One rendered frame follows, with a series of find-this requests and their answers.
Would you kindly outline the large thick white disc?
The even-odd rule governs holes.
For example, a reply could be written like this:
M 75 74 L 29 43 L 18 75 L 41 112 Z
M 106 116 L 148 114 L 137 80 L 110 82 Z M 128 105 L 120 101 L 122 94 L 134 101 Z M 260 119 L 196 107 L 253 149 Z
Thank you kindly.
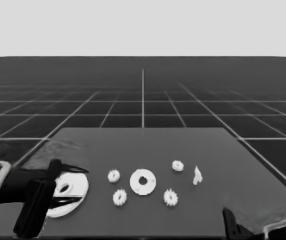
M 51 208 L 47 211 L 47 216 L 50 218 L 65 217 L 75 211 L 85 199 L 89 190 L 89 182 L 87 176 L 81 173 L 63 173 L 56 179 L 56 188 L 54 197 L 72 197 L 79 196 L 81 200 L 72 204 L 61 206 L 58 208 Z

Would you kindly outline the small white gear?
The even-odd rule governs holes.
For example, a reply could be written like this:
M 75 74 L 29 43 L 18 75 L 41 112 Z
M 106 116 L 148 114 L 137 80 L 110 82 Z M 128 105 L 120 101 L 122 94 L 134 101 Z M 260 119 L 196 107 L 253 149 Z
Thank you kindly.
M 109 171 L 107 178 L 110 183 L 116 183 L 120 179 L 120 172 L 117 169 L 112 169 Z
M 176 172 L 182 172 L 184 170 L 184 164 L 180 160 L 174 160 L 172 162 L 172 169 Z
M 163 200 L 168 207 L 175 207 L 178 203 L 178 195 L 174 190 L 167 189 L 164 192 Z
M 127 193 L 124 189 L 118 189 L 115 191 L 112 197 L 113 203 L 116 206 L 122 206 L 127 201 Z

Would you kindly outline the small white T-shaped piece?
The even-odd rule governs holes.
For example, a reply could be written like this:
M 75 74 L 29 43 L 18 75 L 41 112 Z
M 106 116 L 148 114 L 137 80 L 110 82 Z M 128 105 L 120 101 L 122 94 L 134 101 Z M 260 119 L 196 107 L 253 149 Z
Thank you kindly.
M 193 184 L 197 185 L 198 183 L 201 183 L 202 181 L 203 181 L 203 177 L 202 177 L 201 171 L 199 170 L 198 167 L 195 167 Z

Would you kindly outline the white round carrier with pins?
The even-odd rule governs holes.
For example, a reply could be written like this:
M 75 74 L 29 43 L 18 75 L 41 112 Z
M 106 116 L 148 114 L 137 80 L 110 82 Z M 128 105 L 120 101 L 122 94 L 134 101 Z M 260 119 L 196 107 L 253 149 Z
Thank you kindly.
M 156 176 L 149 169 L 135 170 L 129 180 L 132 191 L 139 196 L 151 194 L 157 185 Z

